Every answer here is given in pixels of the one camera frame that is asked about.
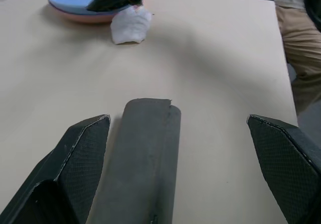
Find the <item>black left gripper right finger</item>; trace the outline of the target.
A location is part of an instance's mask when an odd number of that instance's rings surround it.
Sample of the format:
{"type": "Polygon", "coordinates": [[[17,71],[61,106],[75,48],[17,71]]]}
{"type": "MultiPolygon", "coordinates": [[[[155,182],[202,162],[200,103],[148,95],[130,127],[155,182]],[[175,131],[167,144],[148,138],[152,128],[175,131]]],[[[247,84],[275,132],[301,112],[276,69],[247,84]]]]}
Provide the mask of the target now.
{"type": "Polygon", "coordinates": [[[247,119],[263,177],[288,223],[320,223],[320,146],[299,127],[247,119]]]}

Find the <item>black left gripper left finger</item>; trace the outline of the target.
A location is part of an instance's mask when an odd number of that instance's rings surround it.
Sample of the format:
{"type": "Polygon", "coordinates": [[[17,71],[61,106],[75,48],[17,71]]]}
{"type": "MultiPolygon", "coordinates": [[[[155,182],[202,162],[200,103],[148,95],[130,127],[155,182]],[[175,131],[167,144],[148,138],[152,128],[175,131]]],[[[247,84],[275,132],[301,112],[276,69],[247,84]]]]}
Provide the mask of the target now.
{"type": "Polygon", "coordinates": [[[109,128],[109,115],[70,126],[2,211],[1,223],[86,223],[109,128]]]}

